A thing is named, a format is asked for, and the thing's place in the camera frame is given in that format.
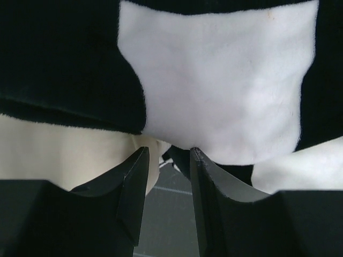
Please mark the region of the black white checkered pillowcase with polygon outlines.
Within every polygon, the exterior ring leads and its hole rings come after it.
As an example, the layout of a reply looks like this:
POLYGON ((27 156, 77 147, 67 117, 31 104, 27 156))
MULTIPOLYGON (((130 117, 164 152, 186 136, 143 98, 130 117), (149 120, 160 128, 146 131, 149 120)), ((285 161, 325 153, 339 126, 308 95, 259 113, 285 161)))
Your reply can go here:
POLYGON ((1 1, 1 115, 342 189, 342 1, 1 1))

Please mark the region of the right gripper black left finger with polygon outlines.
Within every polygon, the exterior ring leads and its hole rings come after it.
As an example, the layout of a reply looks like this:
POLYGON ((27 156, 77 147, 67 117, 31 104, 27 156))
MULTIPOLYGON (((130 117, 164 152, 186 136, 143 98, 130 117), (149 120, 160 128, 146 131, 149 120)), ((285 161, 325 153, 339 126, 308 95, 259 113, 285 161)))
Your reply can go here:
POLYGON ((1 181, 1 256, 132 256, 149 170, 139 148, 66 191, 46 180, 1 181))

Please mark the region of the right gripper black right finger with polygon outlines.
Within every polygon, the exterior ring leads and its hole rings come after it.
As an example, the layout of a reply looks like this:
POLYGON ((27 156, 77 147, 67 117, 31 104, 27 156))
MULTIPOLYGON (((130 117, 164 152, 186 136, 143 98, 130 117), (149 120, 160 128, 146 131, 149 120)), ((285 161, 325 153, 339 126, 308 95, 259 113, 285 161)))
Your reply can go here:
POLYGON ((255 189, 190 152, 200 256, 342 256, 342 191, 255 189))

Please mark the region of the cream pillow with bear print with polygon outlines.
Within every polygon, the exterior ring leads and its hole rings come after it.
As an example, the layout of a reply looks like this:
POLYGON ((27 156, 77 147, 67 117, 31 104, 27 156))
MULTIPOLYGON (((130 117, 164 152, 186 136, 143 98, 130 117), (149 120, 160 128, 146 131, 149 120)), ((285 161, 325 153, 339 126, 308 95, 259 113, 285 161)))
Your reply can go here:
POLYGON ((71 190, 148 147, 146 192, 159 178, 170 144, 144 135, 27 122, 1 115, 1 178, 46 179, 71 190))

